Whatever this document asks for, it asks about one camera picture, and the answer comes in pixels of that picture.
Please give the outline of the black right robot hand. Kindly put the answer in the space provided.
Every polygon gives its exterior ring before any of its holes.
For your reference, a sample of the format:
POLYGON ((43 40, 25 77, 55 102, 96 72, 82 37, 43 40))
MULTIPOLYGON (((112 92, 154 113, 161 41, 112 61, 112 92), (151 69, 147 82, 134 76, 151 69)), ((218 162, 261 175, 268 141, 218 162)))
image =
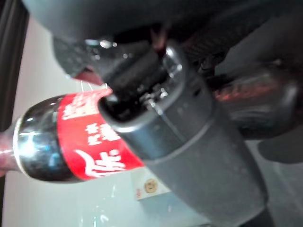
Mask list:
POLYGON ((271 226, 245 144, 300 163, 300 0, 26 0, 73 79, 106 83, 98 115, 218 227, 271 226))

